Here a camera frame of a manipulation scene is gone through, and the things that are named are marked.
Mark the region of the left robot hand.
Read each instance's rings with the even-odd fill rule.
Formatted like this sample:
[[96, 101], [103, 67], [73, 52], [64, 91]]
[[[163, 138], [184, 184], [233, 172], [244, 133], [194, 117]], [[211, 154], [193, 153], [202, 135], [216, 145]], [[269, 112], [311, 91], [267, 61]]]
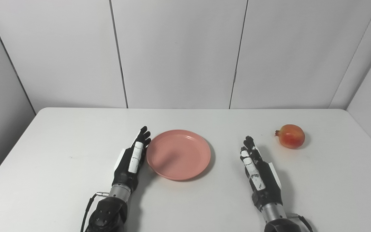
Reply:
[[147, 126], [140, 129], [131, 147], [122, 150], [119, 155], [112, 186], [124, 185], [133, 193], [138, 187], [138, 174], [146, 158], [146, 151], [151, 142], [151, 133]]

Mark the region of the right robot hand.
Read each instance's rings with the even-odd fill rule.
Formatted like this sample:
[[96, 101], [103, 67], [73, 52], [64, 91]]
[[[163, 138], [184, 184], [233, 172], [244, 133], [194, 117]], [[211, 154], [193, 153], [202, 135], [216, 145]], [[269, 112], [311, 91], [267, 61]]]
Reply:
[[272, 163], [263, 160], [251, 136], [246, 136], [240, 151], [246, 176], [252, 189], [252, 201], [258, 210], [267, 204], [283, 205], [281, 188]]

